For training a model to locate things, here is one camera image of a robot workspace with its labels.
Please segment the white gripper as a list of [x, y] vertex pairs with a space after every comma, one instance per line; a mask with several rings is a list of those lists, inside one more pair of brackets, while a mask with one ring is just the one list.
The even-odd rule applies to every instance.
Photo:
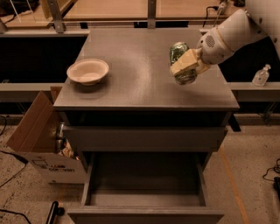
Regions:
[[198, 49], [189, 49], [170, 67], [173, 76], [185, 71], [203, 74], [210, 66], [220, 64], [234, 55], [230, 35], [232, 32], [224, 26], [217, 26], [207, 31], [197, 44]]

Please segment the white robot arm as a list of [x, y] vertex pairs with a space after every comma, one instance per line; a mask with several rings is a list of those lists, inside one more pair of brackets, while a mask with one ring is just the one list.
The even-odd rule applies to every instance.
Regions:
[[171, 65], [170, 72], [174, 77], [186, 71], [201, 74], [265, 37], [270, 37], [280, 56], [280, 0], [246, 0], [246, 10], [237, 10], [208, 30], [194, 49], [184, 52]]

